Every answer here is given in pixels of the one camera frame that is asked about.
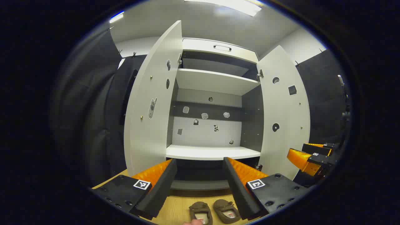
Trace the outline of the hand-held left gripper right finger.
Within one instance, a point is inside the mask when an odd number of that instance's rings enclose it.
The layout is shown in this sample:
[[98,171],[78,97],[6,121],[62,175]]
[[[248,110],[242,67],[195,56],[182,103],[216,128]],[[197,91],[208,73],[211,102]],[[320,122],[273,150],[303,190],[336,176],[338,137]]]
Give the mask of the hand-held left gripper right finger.
[[252,220],[282,211],[309,192],[280,173],[266,175],[235,159],[224,157],[223,169],[241,219]]

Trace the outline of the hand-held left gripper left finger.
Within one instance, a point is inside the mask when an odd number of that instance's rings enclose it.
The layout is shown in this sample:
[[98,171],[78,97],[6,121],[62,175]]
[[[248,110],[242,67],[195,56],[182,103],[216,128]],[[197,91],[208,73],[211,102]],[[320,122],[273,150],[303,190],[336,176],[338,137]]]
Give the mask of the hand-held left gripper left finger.
[[176,172],[176,160],[170,159],[133,177],[116,176],[92,192],[125,213],[152,220],[169,196]]

